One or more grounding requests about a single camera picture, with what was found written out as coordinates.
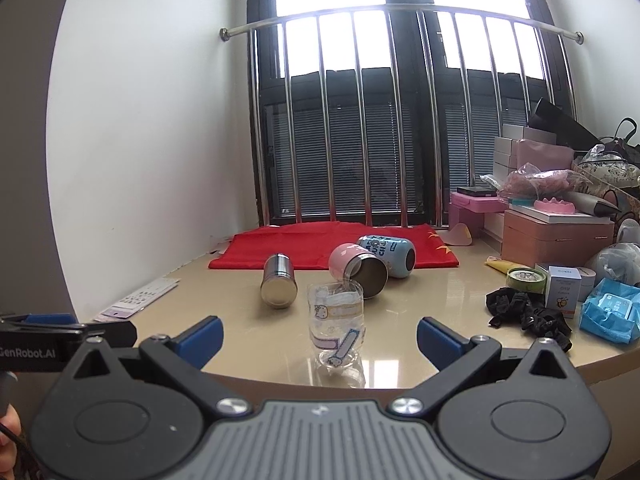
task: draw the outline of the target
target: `blue gripper pad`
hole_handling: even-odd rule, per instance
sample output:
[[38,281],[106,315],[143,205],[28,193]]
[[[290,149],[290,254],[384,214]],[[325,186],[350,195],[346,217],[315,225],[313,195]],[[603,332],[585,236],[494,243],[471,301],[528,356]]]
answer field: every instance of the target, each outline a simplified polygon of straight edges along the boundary
[[73,314],[29,314],[22,322],[46,325],[73,325],[78,320]]
[[174,352],[200,370],[222,348],[222,321],[209,316],[174,339]]
[[423,318],[418,322],[416,334],[418,348],[438,369],[446,368],[452,362],[460,359],[465,353],[465,346],[453,339],[439,327]]

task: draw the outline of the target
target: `curved railing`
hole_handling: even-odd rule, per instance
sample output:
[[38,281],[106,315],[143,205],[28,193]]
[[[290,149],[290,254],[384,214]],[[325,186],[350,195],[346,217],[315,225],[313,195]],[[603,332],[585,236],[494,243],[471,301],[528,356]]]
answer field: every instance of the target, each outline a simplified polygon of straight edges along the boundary
[[550,25],[548,23],[539,22],[538,20],[530,20],[528,18],[520,18],[518,16],[509,16],[507,14],[500,14],[498,12],[488,12],[485,10],[465,9],[462,7],[448,7],[439,6],[435,4],[384,4],[375,6],[360,6],[360,7],[344,7],[341,9],[323,9],[315,10],[313,12],[302,12],[300,14],[291,14],[289,16],[278,16],[276,18],[268,18],[259,22],[247,23],[246,25],[240,25],[234,28],[221,28],[220,38],[223,41],[228,41],[233,36],[241,34],[249,34],[250,38],[250,61],[251,61],[251,85],[252,85],[252,109],[254,117],[254,130],[256,134],[256,154],[258,158],[258,187],[260,190],[260,202],[262,204],[262,218],[265,225],[270,224],[270,212],[268,207],[267,198],[267,182],[266,173],[264,169],[264,150],[262,131],[260,126],[260,106],[259,106],[259,92],[258,92],[258,49],[257,49],[257,31],[263,28],[273,27],[275,25],[282,25],[284,29],[283,37],[283,52],[284,52],[284,85],[286,95],[286,107],[287,107],[287,124],[289,128],[289,150],[292,170],[292,188],[293,199],[295,208],[296,222],[302,222],[302,208],[300,205],[300,192],[298,186],[298,176],[296,173],[296,151],[295,151],[295,138],[293,127],[293,106],[291,99],[291,75],[289,71],[289,55],[287,47],[287,34],[286,27],[288,22],[293,20],[300,20],[302,18],[316,18],[316,25],[318,28],[318,52],[319,52],[319,73],[320,73],[320,85],[321,85],[321,97],[322,97],[322,118],[324,123],[324,140],[326,147],[326,163],[328,171],[328,190],[329,190],[329,214],[330,219],[336,219],[336,206],[335,206],[335,193],[334,193],[334,178],[332,171],[332,152],[331,152],[331,139],[329,134],[329,107],[328,97],[326,92],[326,72],[324,70],[324,60],[322,58],[322,41],[320,35],[319,17],[328,14],[349,13],[351,16],[351,28],[353,33],[353,41],[356,48],[355,52],[355,71],[356,71],[356,88],[358,93],[358,110],[360,112],[360,134],[362,140],[362,157],[363,157],[363,170],[364,170],[364,202],[365,202],[365,219],[367,225],[372,225],[372,209],[371,209],[371,189],[369,181],[369,153],[367,150],[367,136],[366,136],[366,116],[364,108],[364,91],[362,85],[362,69],[360,67],[360,58],[357,49],[357,38],[355,29],[354,13],[363,11],[378,10],[385,13],[386,29],[389,41],[389,53],[391,60],[391,75],[394,87],[394,104],[396,110],[396,123],[398,124],[398,147],[399,147],[399,181],[400,181],[400,216],[401,224],[406,226],[408,224],[408,205],[406,195],[406,168],[404,163],[404,137],[402,136],[402,116],[401,116],[401,101],[400,101],[400,88],[398,85],[398,60],[396,58],[396,49],[394,45],[394,35],[392,30],[390,12],[396,11],[409,11],[414,12],[418,19],[418,26],[420,28],[420,37],[422,40],[422,49],[424,54],[424,66],[430,88],[431,97],[431,119],[433,123],[433,145],[434,145],[434,177],[435,177],[435,211],[436,218],[435,224],[437,227],[442,226],[442,214],[443,214],[443,192],[442,192],[442,159],[440,148],[440,131],[438,126],[438,109],[436,106],[437,95],[434,86],[434,69],[433,59],[431,57],[431,47],[429,37],[427,34],[427,26],[425,13],[426,12],[448,12],[451,16],[454,33],[456,37],[456,43],[458,46],[458,55],[460,57],[460,72],[462,74],[462,88],[465,101],[465,115],[466,115],[466,132],[468,142],[468,172],[473,183],[475,171],[474,171],[474,135],[471,121],[471,97],[469,91],[468,74],[465,65],[465,58],[462,52],[462,45],[460,43],[460,33],[458,31],[458,22],[456,19],[457,14],[472,14],[479,16],[482,19],[484,25],[484,33],[489,49],[489,57],[492,71],[492,79],[494,82],[494,92],[496,98],[497,117],[498,124],[502,125],[502,105],[500,97],[500,83],[498,79],[498,71],[496,69],[494,52],[492,49],[492,42],[489,36],[489,31],[486,24],[487,18],[495,18],[498,20],[505,20],[511,24],[511,31],[518,54],[518,62],[520,68],[520,81],[522,83],[522,92],[525,101],[525,112],[527,119],[530,115],[530,101],[529,101],[529,88],[527,85],[527,78],[525,75],[524,64],[522,60],[522,53],[520,51],[520,45],[518,43],[518,37],[516,35],[515,23],[522,23],[523,25],[529,25],[536,33],[536,39],[538,41],[538,52],[540,54],[540,61],[542,64],[543,76],[546,82],[546,90],[549,100],[555,103],[554,89],[551,84],[551,75],[549,70],[549,63],[546,56],[545,44],[543,43],[542,30],[555,34],[560,43],[562,58],[564,59],[564,68],[566,70],[566,77],[568,81],[568,92],[570,98],[570,104],[572,107],[572,113],[574,118],[577,117],[574,85],[569,68],[568,58],[566,55],[566,49],[564,46],[563,38],[573,40],[578,44],[584,42],[584,37],[580,32],[571,32],[564,30],[563,28]]

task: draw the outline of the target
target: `stainless steel thermos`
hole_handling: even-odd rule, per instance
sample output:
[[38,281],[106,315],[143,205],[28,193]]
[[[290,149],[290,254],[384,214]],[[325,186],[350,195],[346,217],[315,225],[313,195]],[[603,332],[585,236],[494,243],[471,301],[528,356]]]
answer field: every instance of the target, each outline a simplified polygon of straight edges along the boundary
[[358,239],[358,245],[379,257],[393,278],[406,278],[414,270],[415,247],[406,238],[367,235]]
[[379,293],[388,277],[385,263],[356,244],[342,244],[334,249],[329,256],[329,272],[339,282],[359,283],[365,300]]
[[286,254],[276,253],[267,258],[260,295],[264,303],[273,308],[287,308],[296,299],[298,286]]

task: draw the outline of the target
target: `pink tray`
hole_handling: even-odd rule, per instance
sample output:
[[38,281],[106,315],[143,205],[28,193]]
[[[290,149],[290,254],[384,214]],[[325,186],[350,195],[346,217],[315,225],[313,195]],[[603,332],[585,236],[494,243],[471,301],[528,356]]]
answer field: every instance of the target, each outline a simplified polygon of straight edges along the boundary
[[509,204],[495,196],[469,196],[462,193],[451,193],[451,203],[474,213],[501,213],[509,208]]

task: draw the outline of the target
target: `human hand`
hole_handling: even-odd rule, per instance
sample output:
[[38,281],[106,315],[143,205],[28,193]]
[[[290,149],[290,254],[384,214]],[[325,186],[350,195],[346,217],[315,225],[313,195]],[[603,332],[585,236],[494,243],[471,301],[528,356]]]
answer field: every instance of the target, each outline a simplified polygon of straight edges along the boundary
[[[16,435],[20,435],[22,431],[20,417],[11,405],[6,410],[6,415],[0,418],[0,423]],[[14,466],[17,453],[15,444],[4,433],[0,433],[0,479],[15,480]]]

